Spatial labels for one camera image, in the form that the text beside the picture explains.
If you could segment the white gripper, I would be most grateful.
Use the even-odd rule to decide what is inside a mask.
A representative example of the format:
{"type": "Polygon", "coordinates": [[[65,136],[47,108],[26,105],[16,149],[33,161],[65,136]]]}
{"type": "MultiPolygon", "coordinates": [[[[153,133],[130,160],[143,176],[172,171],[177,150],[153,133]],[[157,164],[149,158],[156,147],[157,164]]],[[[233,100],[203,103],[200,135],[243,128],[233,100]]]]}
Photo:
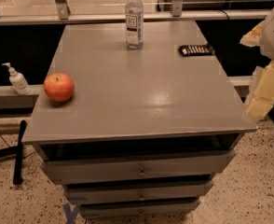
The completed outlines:
{"type": "MultiPolygon", "coordinates": [[[[240,43],[246,47],[259,47],[261,54],[274,60],[274,8],[244,35],[240,43]]],[[[274,61],[265,68],[257,66],[253,72],[249,94],[245,100],[245,114],[252,119],[262,119],[274,106],[274,61]]]]}

